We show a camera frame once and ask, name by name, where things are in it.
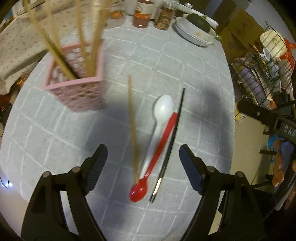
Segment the thin bamboo chopstick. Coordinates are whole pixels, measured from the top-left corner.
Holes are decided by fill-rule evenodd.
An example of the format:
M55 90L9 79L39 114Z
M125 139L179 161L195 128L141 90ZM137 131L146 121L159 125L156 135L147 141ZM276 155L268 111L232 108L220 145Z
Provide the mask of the thin bamboo chopstick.
M137 151L137 130L133 108L133 89L132 89L132 76L128 75L128 108L130 119L130 141L132 144L132 166L133 166L133 179L136 184L138 178L138 151Z

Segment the wide wooden chopstick pair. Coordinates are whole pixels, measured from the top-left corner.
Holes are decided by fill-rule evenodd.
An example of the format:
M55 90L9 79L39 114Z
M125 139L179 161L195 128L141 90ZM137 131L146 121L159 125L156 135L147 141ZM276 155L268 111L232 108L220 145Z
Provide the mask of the wide wooden chopstick pair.
M57 46L54 44L54 42L50 39L49 35L47 32L41 28L41 25L35 18L31 7L29 6L29 1L23 1L25 9L28 13L28 16L31 20L31 23L33 24L35 30L37 31L38 35L42 39L42 42L46 46L47 50L52 54L54 61L56 64L58 64L64 73L66 77L69 80L72 79L78 79L78 74L74 71L74 69L67 63L65 60L64 56L62 55L62 52L57 48Z

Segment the black chopstick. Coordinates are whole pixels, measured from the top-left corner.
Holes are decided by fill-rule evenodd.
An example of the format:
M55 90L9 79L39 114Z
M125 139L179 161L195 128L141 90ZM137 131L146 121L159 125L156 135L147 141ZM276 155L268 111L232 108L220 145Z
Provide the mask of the black chopstick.
M154 187L154 191L151 194L151 197L149 199L149 201L151 203L154 202L154 200L155 200L155 198L156 198L156 196L157 196L157 194L159 192L159 187L160 187L160 185L162 183L162 180L163 180L163 177L165 175L165 171L167 169L167 165L168 165L168 162L169 162L169 159L170 159L170 156L171 156L171 151L172 151L172 148L173 148L173 145L174 145L175 137L176 137L177 130L178 130L178 124L179 124L179 120L180 120L180 115L181 115L181 112L182 112L182 106L183 106L185 91L186 91L186 89L183 88L182 96L181 96L181 100L180 100L180 105L179 105L179 110L178 110L178 113L177 113L177 118L176 118L176 121L175 121L173 133L171 135L171 139L170 139L167 151L166 151L166 155L165 155L165 158L164 158L164 161L163 161L163 164L162 164L162 168L161 168L159 176L158 176L157 184Z

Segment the cardboard boxes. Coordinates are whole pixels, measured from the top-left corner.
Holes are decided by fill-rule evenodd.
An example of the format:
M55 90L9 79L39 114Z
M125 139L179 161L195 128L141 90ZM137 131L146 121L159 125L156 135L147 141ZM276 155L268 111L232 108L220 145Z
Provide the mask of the cardboard boxes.
M243 57L249 46L254 44L264 32L261 25L246 11L239 10L235 17L228 20L220 31L221 44L228 63Z

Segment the red plastic spoon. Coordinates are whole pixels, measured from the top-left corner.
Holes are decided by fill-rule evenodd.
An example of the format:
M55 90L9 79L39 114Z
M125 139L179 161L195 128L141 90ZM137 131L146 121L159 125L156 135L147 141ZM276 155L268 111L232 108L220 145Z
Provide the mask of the red plastic spoon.
M162 136L160 142L158 143L156 150L153 152L152 159L149 163L149 166L145 172L144 177L142 179L140 179L137 182L137 184L132 186L130 194L129 194L129 198L132 202L138 202L145 197L145 195L147 193L147 180L148 180L155 164L157 163L161 153L164 150L167 140L168 140L168 138L172 132L172 129L176 123L177 117L178 117L177 113L173 113L171 115L171 118L169 119L168 124L166 125L163 136Z

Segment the white plastic spoon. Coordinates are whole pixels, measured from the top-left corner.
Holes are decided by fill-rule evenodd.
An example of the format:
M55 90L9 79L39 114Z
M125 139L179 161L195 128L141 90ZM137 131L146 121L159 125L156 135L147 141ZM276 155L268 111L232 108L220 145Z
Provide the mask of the white plastic spoon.
M152 133L152 138L149 142L149 147L147 153L142 163L142 167L139 173L139 178L144 178L146 170L148 169L149 163L155 153L157 145L161 139L161 134L163 133L163 128L165 124L170 119L174 111L174 102L170 95L160 96L154 103L152 114L156 122L154 131Z

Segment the stacked white bowls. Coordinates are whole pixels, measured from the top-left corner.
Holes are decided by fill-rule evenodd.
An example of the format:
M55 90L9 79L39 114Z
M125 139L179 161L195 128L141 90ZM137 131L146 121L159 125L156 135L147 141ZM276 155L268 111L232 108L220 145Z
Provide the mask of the stacked white bowls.
M189 22L187 16L188 14L184 14L183 16L176 17L174 25L178 34L197 46L208 47L213 44L216 37L215 31L211 27L208 33L201 30Z

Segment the dark green squash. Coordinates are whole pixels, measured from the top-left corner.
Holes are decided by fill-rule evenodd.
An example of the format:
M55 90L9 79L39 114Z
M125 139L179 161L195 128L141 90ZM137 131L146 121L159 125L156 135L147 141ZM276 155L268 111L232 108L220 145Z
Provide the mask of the dark green squash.
M197 14L189 14L186 19L192 23L193 25L195 25L196 27L200 28L201 30L203 30L204 32L210 32L211 26L210 24L204 19L202 18L200 15Z

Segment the pink perforated utensil holder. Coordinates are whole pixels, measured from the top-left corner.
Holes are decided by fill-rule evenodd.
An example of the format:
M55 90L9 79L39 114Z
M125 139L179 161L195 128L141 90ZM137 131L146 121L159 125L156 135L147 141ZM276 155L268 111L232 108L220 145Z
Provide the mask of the pink perforated utensil holder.
M56 99L72 111L106 108L103 48L101 47L97 54L94 77L87 77L86 75L79 43L63 46L63 53L66 55L70 66L81 78L69 80L63 74L60 66L52 61L43 90L51 92Z

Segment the jar with brown snacks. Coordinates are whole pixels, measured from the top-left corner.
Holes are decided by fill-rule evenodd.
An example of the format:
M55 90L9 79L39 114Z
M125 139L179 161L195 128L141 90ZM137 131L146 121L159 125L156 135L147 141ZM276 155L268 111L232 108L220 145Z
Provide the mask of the jar with brown snacks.
M154 20L154 26L159 30L167 30L170 26L171 20L176 14L176 3L163 2L158 10L156 18Z

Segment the jar with red contents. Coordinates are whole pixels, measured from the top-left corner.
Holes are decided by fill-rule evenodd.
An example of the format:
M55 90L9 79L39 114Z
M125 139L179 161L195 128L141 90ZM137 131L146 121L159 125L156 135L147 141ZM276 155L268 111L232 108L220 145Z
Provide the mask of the jar with red contents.
M154 11L154 1L138 0L132 24L137 28L147 28Z

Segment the floral cloth on cabinet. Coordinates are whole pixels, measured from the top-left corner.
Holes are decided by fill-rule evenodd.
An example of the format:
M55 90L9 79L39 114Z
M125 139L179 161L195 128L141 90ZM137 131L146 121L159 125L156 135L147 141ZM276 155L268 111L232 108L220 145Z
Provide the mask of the floral cloth on cabinet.
M51 35L51 23L46 10L48 6L51 7L60 44L65 45L66 36L77 34L75 2L49 1L32 9L40 26ZM7 94L11 86L47 52L28 14L17 16L1 32L1 95Z

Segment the glass jar with oranges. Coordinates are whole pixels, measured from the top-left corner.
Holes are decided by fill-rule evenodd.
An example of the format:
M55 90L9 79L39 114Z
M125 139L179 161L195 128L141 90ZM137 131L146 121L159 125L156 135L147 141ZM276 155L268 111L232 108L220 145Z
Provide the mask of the glass jar with oranges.
M110 8L105 22L105 28L116 28L125 23L125 10L121 4L114 5Z

